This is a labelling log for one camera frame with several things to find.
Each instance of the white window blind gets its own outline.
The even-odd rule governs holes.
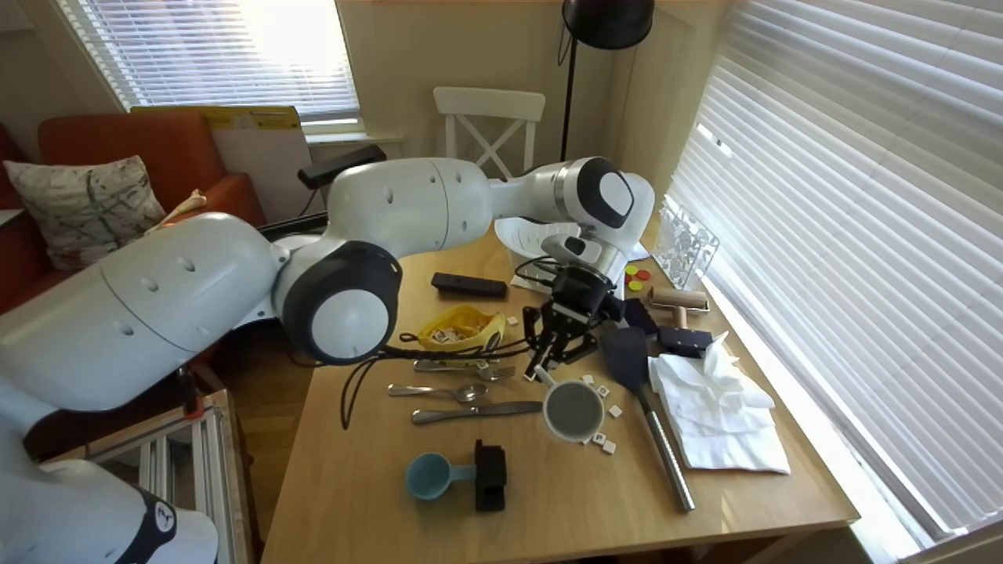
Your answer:
[[[334,0],[60,0],[125,107],[356,112]]]
[[[1003,506],[1003,4],[744,0],[671,197],[935,540]]]

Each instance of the wall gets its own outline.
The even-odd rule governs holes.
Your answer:
[[[30,152],[57,112],[120,109],[53,0],[7,0],[30,31],[0,33],[0,121]],[[560,0],[334,0],[362,100],[362,121],[400,152],[438,152],[433,86],[532,89],[547,96],[538,160],[560,146],[567,63],[558,65]],[[659,0],[632,49],[575,54],[569,157],[604,152],[654,187],[682,151],[721,16],[730,0]]]

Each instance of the black clamp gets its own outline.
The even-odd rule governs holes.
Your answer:
[[[499,444],[483,444],[475,438],[474,467],[475,467],[474,506],[483,512],[483,514],[484,512],[505,512],[505,481],[508,481],[505,452]]]

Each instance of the knife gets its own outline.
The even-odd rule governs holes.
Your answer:
[[[409,411],[409,423],[433,425],[446,421],[516,418],[516,415],[538,415],[538,411],[543,411],[543,401],[471,405],[465,411]]]

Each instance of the wooden floor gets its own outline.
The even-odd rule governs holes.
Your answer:
[[[277,514],[284,459],[309,386],[309,363],[290,355],[277,323],[231,332],[214,358],[216,377],[236,399],[237,425],[247,452],[247,485],[261,543]],[[703,564],[733,564],[758,552],[761,543],[727,546],[703,553]],[[693,552],[651,552],[631,558],[594,558],[589,564],[693,564]]]

